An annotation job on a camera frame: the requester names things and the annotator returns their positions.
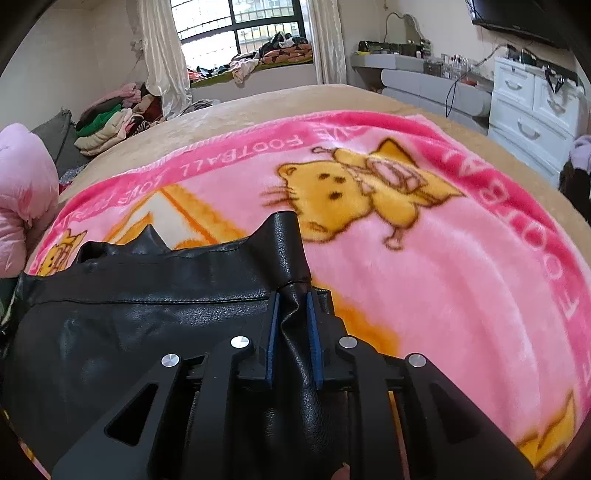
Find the black framed window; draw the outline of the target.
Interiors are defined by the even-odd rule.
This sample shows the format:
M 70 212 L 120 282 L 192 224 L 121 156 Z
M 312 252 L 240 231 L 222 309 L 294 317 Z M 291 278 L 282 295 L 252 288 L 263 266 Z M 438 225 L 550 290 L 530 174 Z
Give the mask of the black framed window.
M 263 47 L 276 34 L 307 37 L 304 2 L 181 0 L 170 3 L 187 67 L 212 70 Z

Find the pink cartoon fleece blanket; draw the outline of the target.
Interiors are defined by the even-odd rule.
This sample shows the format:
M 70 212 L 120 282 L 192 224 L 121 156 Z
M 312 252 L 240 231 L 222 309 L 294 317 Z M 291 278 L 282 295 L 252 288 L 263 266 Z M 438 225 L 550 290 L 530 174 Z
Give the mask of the pink cartoon fleece blanket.
M 422 116 L 297 116 L 125 166 L 66 204 L 28 271 L 146 226 L 173 249 L 228 242 L 284 209 L 349 333 L 428 356 L 550 470 L 590 410 L 589 266 L 532 196 Z

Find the black leather garment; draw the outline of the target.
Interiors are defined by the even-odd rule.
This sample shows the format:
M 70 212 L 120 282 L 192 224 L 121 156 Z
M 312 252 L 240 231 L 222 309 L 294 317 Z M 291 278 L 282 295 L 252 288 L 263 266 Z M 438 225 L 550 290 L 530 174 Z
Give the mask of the black leather garment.
M 251 235 L 211 247 L 168 249 L 146 227 L 124 246 L 88 242 L 66 270 L 20 278 L 1 361 L 1 406 L 45 471 L 162 356 L 189 357 L 266 312 L 280 298 L 270 387 L 245 408 L 252 433 L 238 440 L 232 478 L 329 479 L 346 441 L 318 390 L 307 297 L 322 311 L 297 217 L 270 215 Z

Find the black wall television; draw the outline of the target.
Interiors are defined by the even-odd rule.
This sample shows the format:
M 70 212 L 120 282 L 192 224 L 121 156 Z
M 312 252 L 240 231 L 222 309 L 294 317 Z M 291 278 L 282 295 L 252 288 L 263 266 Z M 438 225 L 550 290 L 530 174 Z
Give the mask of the black wall television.
M 536 1 L 467 0 L 472 23 L 559 49 L 568 45 Z

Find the grey pillow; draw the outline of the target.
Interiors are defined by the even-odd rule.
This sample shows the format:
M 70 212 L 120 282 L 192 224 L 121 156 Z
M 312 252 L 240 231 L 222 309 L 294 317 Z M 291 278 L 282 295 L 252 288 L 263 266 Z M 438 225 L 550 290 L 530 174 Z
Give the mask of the grey pillow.
M 74 145 L 77 140 L 70 110 L 62 109 L 47 122 L 32 130 L 45 145 L 61 178 L 70 170 L 84 167 L 90 162 Z

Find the clothes on window sill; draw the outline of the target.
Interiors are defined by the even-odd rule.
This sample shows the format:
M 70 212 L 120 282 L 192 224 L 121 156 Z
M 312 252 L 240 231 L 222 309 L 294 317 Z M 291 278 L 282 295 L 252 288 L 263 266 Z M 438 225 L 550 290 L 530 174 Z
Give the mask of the clothes on window sill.
M 278 32 L 259 49 L 235 55 L 228 64 L 213 69 L 188 68 L 187 74 L 192 87 L 228 81 L 242 87 L 245 80 L 256 71 L 311 63 L 312 55 L 314 51 L 307 38 Z

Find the cream curtain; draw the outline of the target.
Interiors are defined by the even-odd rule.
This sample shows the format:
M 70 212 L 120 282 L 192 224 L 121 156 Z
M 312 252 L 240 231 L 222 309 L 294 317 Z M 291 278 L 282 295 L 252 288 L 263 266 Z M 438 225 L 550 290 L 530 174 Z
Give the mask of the cream curtain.
M 308 1 L 308 18 L 318 84 L 346 84 L 348 69 L 338 1 Z
M 147 69 L 146 88 L 161 100 L 163 117 L 180 116 L 192 102 L 190 81 L 168 0 L 137 2 Z

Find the cream left curtain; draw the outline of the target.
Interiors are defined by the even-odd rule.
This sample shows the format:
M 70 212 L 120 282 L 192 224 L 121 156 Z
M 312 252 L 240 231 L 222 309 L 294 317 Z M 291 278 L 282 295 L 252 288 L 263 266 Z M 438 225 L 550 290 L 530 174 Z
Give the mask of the cream left curtain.
M 137 2 L 147 69 L 146 88 L 161 100 L 163 117 L 180 116 L 192 102 L 190 81 L 168 0 Z

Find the cream right curtain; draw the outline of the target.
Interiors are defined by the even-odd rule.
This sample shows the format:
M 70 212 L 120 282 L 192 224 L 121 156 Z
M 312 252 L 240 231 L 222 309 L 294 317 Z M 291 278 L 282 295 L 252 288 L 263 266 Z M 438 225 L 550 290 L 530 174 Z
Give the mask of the cream right curtain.
M 338 1 L 308 1 L 308 18 L 318 84 L 346 84 L 348 69 Z

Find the beige bed with cover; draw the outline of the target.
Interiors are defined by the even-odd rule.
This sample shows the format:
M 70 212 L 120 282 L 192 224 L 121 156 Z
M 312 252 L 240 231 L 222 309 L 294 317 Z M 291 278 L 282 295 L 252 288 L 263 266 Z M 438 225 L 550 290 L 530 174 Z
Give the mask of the beige bed with cover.
M 148 165 L 181 147 L 263 122 L 329 110 L 425 116 L 527 190 L 563 227 L 583 257 L 590 259 L 590 226 L 585 219 L 558 190 L 500 145 L 440 115 L 349 85 L 303 86 L 263 93 L 161 123 L 92 160 L 60 195 L 59 207 L 64 208 L 73 196 L 95 183 Z

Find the white drawer cabinet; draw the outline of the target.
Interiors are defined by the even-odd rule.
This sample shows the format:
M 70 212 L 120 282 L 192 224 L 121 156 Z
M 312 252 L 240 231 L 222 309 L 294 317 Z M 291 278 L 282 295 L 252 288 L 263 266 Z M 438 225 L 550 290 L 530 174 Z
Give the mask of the white drawer cabinet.
M 575 140 L 585 134 L 585 90 L 551 70 L 495 59 L 488 137 L 552 186 Z

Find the pile of folded clothes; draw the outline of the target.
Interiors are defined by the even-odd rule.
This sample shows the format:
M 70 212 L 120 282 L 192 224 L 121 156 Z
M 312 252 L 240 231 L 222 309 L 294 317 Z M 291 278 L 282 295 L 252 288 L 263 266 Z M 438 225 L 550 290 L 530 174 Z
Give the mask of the pile of folded clothes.
M 88 106 L 75 124 L 74 146 L 95 157 L 164 121 L 161 98 L 144 84 L 125 84 Z

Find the grey dressing table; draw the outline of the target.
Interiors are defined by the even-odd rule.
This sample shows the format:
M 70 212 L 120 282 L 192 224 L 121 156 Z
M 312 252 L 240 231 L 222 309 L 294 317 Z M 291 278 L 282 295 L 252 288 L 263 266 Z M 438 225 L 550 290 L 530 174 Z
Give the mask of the grey dressing table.
M 433 56 L 410 14 L 388 14 L 384 39 L 361 41 L 351 66 L 368 90 L 488 133 L 493 82 L 464 57 Z

